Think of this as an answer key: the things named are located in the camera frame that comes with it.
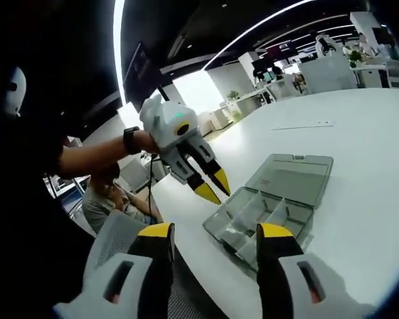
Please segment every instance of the hand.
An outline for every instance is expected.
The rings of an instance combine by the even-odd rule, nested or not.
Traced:
[[[121,190],[117,186],[112,186],[110,190],[111,200],[117,205],[122,203],[122,194]]]
[[[133,132],[133,139],[136,145],[138,145],[142,150],[151,154],[160,153],[160,149],[148,132],[142,130],[135,131]]]

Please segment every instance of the white helmet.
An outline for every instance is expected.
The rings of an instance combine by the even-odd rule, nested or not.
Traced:
[[[22,70],[17,67],[7,88],[5,97],[6,113],[19,116],[19,110],[22,107],[22,101],[24,100],[26,91],[27,81],[25,79],[25,75]]]

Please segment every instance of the potted plant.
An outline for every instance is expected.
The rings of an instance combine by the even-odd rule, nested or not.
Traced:
[[[239,98],[239,93],[237,91],[231,91],[227,95],[228,100],[237,100]]]
[[[358,51],[353,50],[349,54],[348,59],[350,60],[350,67],[356,68],[357,63],[362,62],[362,55]]]

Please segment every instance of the dark hair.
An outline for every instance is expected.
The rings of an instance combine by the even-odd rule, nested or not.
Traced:
[[[92,175],[101,179],[116,179],[120,177],[120,166],[114,163]]]
[[[282,74],[282,70],[279,66],[272,66],[272,72],[275,73],[275,75],[281,75]]]
[[[312,30],[309,34],[312,38],[316,38],[318,36],[318,33],[315,30]]]

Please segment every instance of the black shirt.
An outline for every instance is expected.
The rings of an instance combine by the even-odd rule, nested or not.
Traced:
[[[0,116],[0,299],[3,311],[51,314],[81,292],[93,238],[43,181],[63,150],[59,127]]]

